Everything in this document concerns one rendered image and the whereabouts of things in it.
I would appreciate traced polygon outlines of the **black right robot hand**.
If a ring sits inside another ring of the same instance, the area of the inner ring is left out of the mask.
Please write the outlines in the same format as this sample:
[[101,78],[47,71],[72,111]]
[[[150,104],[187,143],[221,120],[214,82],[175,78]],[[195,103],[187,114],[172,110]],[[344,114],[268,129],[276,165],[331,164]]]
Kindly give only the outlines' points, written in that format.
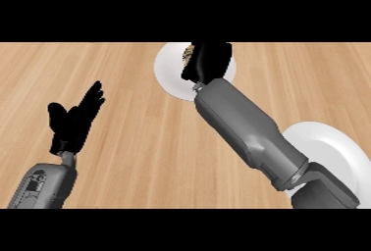
[[226,74],[232,59],[229,42],[192,42],[189,61],[181,72],[181,79],[206,84]]

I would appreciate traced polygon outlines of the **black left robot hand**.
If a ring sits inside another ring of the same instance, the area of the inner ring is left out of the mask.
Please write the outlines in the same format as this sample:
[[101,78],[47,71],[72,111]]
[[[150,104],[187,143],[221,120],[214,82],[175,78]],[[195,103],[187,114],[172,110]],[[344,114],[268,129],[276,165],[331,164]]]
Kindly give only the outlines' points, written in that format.
[[69,110],[56,102],[47,105],[48,127],[53,131],[48,152],[53,155],[81,151],[93,120],[106,101],[103,94],[101,83],[96,81],[79,104]]

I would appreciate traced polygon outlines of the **white round plate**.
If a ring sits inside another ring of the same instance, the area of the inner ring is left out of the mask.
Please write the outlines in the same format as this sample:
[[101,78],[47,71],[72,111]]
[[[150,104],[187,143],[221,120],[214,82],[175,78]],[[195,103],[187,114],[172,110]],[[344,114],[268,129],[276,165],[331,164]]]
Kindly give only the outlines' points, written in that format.
[[371,159],[351,138],[332,126],[299,122],[282,135],[310,162],[333,174],[359,200],[359,209],[371,209]]
[[193,83],[181,79],[183,52],[190,44],[192,42],[169,42],[161,48],[153,63],[158,84],[171,96],[186,101],[193,101],[196,96],[212,101],[232,99],[236,96],[236,88],[232,86],[236,71],[233,53],[224,76],[214,78],[206,84]]

